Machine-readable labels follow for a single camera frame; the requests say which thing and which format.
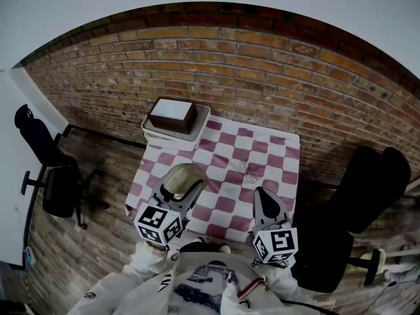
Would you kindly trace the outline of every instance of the wooden floor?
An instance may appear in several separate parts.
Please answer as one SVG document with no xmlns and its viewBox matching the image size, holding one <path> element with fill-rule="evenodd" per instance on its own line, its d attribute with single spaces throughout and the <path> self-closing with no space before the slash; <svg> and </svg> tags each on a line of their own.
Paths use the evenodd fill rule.
<svg viewBox="0 0 420 315">
<path fill-rule="evenodd" d="M 95 168 L 105 172 L 92 182 L 91 194 L 108 202 L 110 208 L 92 211 L 86 203 L 83 214 L 88 229 L 82 230 L 75 219 L 46 214 L 38 198 L 29 241 L 37 262 L 27 272 L 12 271 L 0 264 L 0 274 L 8 299 L 28 303 L 40 315 L 66 314 L 90 286 L 129 262 L 138 241 L 137 231 L 125 216 L 124 202 L 143 150 L 76 129 L 62 138 L 60 148 L 78 160 L 83 176 Z M 325 190 L 300 191 L 308 200 L 325 200 L 331 195 Z M 354 254 L 373 247 L 393 250 L 405 243 L 420 242 L 419 221 L 419 209 L 413 200 L 402 199 L 355 239 Z M 373 286 L 362 287 L 363 279 L 363 273 L 349 268 L 336 292 L 307 293 L 323 305 L 335 304 L 334 311 L 339 314 L 361 314 L 388 285 L 378 278 Z M 398 284 L 387 288 L 365 315 L 408 315 L 418 302 L 420 285 Z"/>
</svg>

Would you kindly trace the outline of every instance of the table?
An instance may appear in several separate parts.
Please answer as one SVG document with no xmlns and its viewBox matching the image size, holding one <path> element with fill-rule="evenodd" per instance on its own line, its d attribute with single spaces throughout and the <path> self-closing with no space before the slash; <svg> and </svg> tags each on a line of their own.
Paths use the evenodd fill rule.
<svg viewBox="0 0 420 315">
<path fill-rule="evenodd" d="M 206 172 L 209 184 L 187 214 L 187 230 L 243 243 L 255 225 L 256 187 L 275 192 L 293 216 L 299 150 L 296 134 L 211 115 L 192 152 L 147 145 L 125 204 L 138 209 L 172 166 L 195 163 Z"/>
</svg>

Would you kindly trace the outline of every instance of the brick wall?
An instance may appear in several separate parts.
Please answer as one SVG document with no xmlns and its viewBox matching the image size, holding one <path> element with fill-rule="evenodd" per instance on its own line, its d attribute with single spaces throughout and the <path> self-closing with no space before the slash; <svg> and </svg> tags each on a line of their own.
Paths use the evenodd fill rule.
<svg viewBox="0 0 420 315">
<path fill-rule="evenodd" d="M 301 177 L 338 183 L 354 149 L 399 149 L 420 175 L 419 80 L 365 41 L 281 10 L 175 3 L 78 27 L 22 61 L 71 124 L 144 142 L 158 96 L 298 133 Z"/>
</svg>

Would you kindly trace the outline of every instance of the white wall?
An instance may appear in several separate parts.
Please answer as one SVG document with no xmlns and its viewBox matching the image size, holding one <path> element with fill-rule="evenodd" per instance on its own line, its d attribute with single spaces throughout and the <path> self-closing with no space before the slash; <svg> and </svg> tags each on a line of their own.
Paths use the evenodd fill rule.
<svg viewBox="0 0 420 315">
<path fill-rule="evenodd" d="M 23 197 L 18 189 L 25 170 L 35 176 L 40 168 L 13 125 L 14 112 L 28 103 L 52 132 L 67 124 L 25 71 L 10 69 L 36 48 L 82 24 L 179 1 L 249 3 L 310 16 L 376 45 L 420 77 L 420 0 L 0 0 L 0 261 L 20 264 L 21 233 L 32 191 Z"/>
<path fill-rule="evenodd" d="M 0 69 L 86 22 L 179 1 L 233 1 L 311 16 L 376 45 L 420 77 L 420 0 L 0 0 Z"/>
<path fill-rule="evenodd" d="M 35 154 L 14 126 L 14 114 L 24 104 L 45 122 L 55 137 L 58 130 L 28 102 L 12 77 L 0 72 L 0 261 L 19 265 L 22 264 L 26 213 L 33 191 L 33 187 L 28 187 L 22 196 L 20 187 L 26 171 L 36 179 L 41 169 Z"/>
</svg>

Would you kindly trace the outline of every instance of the chair backrest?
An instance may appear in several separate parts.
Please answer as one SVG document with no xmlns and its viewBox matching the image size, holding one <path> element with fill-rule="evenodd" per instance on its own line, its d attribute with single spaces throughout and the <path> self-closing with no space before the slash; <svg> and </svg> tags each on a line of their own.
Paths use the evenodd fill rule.
<svg viewBox="0 0 420 315">
<path fill-rule="evenodd" d="M 379 154 L 360 147 L 327 203 L 330 218 L 349 232 L 363 232 L 401 197 L 410 176 L 410 166 L 398 150 L 388 147 Z"/>
<path fill-rule="evenodd" d="M 33 117 L 28 105 L 23 105 L 16 111 L 14 124 L 20 129 L 20 134 L 29 144 L 39 162 L 49 167 L 61 165 L 61 152 L 54 143 L 47 126 L 40 119 Z"/>
</svg>

